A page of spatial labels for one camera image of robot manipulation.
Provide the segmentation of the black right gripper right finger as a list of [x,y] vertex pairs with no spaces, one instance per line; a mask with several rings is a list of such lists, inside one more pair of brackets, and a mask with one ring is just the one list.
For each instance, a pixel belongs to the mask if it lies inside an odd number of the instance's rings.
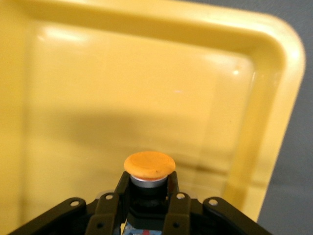
[[167,179],[168,211],[162,229],[163,235],[190,234],[191,198],[180,192],[177,173],[174,171]]

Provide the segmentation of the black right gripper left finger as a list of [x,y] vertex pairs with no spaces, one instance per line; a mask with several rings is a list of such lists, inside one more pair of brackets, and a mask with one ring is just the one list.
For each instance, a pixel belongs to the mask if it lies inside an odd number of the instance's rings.
[[120,235],[130,207],[130,174],[123,172],[114,192],[100,196],[85,234]]

